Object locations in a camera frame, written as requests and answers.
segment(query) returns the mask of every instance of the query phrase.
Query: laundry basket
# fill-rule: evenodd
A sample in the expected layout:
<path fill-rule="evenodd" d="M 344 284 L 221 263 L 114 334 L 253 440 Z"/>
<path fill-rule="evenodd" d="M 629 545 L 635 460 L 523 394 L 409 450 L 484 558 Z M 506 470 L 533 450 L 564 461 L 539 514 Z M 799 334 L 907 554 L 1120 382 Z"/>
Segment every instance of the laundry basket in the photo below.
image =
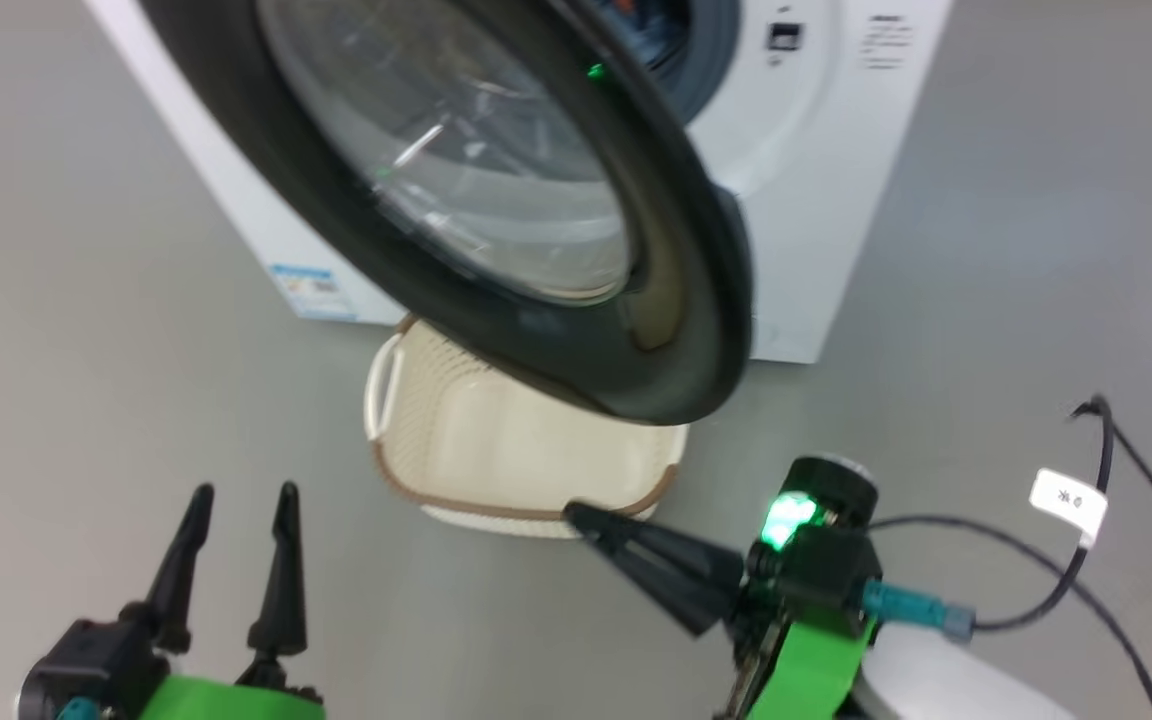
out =
<path fill-rule="evenodd" d="M 652 514 L 675 478 L 685 425 L 590 414 L 515 381 L 412 318 L 367 373 L 365 424 L 380 476 L 433 518 L 573 538 L 574 498 Z"/>

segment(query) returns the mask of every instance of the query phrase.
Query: white cable tag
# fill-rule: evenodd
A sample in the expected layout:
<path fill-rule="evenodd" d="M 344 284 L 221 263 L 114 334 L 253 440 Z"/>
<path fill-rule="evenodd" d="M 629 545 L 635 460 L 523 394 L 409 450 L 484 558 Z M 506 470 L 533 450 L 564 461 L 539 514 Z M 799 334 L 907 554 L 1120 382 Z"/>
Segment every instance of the white cable tag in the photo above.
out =
<path fill-rule="evenodd" d="M 1078 545 L 1091 548 L 1111 501 L 1106 500 L 1105 493 L 1083 480 L 1044 468 L 1038 470 L 1034 486 L 1029 491 L 1029 505 L 1083 530 Z"/>

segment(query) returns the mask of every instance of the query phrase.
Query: gray floor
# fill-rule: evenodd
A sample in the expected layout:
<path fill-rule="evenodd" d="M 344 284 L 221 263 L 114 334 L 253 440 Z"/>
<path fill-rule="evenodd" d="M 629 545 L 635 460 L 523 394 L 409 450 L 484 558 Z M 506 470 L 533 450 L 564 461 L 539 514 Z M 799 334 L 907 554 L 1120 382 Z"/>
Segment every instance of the gray floor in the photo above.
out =
<path fill-rule="evenodd" d="M 381 487 L 361 432 L 379 328 L 302 323 L 77 0 L 0 0 L 0 712 L 78 615 L 143 592 L 189 490 L 218 486 L 191 670 L 219 679 L 306 506 L 312 650 L 333 717 L 708 717 L 730 680 L 575 544 L 447 528 Z M 867 462 L 882 514 L 963 511 L 1048 548 L 1034 470 L 1087 477 L 1096 389 L 1152 457 L 1152 3 L 961 0 L 823 363 L 756 365 L 695 429 L 660 520 L 744 544 L 796 455 Z M 1152 666 L 1152 497 L 1126 462 L 1084 578 Z M 1015 611 L 1048 578 L 942 530 L 888 577 Z M 983 638 L 1083 717 L 1143 717 L 1068 602 Z"/>

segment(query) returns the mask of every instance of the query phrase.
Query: washing machine door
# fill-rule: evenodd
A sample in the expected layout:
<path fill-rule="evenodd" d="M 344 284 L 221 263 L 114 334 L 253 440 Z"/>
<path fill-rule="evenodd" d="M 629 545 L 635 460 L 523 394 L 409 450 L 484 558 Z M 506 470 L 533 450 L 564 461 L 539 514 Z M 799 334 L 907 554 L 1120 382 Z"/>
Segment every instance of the washing machine door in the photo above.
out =
<path fill-rule="evenodd" d="M 630 420 L 730 395 L 751 333 L 735 202 L 588 0 L 142 6 L 251 164 L 453 341 Z"/>

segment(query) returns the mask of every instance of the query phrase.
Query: basket handle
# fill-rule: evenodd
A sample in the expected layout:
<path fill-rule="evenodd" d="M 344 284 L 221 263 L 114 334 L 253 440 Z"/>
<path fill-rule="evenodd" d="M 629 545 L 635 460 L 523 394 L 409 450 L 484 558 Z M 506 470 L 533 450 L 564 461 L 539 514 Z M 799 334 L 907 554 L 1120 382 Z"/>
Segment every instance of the basket handle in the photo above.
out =
<path fill-rule="evenodd" d="M 362 423 L 371 442 L 374 442 L 389 426 L 393 399 L 397 393 L 397 376 L 401 374 L 403 366 L 403 351 L 397 347 L 397 342 L 402 340 L 402 333 L 399 333 L 385 341 L 380 350 L 376 351 L 374 358 L 371 359 L 371 369 L 367 370 Z M 385 386 L 384 393 L 380 392 L 381 384 Z"/>

